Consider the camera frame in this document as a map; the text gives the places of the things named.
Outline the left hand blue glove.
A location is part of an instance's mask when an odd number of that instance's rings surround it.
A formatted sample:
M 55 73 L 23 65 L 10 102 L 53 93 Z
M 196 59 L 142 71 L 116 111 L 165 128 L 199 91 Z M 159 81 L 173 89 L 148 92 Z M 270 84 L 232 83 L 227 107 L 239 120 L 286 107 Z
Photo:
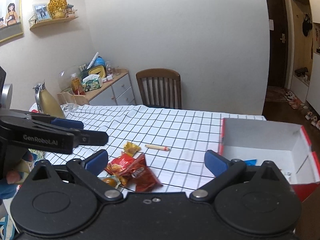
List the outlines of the left hand blue glove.
M 21 160 L 31 163 L 36 160 L 36 158 L 36 154 L 27 151 Z M 11 170 L 7 173 L 5 179 L 1 179 L 1 200 L 14 196 L 17 189 L 17 182 L 23 178 L 23 174 L 23 172 Z

